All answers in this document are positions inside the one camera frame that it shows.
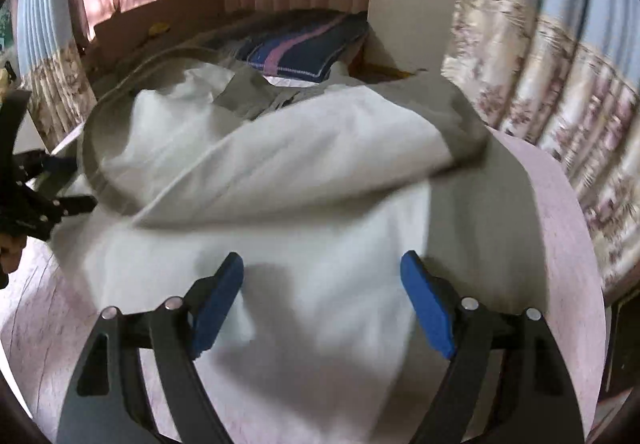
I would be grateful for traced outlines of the person's left hand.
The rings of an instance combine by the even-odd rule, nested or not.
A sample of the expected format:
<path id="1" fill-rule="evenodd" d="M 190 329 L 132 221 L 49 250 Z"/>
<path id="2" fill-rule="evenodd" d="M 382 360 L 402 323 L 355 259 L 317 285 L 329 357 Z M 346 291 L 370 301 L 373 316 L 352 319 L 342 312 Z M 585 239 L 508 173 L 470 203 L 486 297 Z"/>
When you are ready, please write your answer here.
<path id="1" fill-rule="evenodd" d="M 1 282 L 0 287 L 6 288 L 9 283 L 9 276 L 20 266 L 22 253 L 26 247 L 27 236 L 12 236 L 6 233 L 0 234 L 1 249 Z"/>

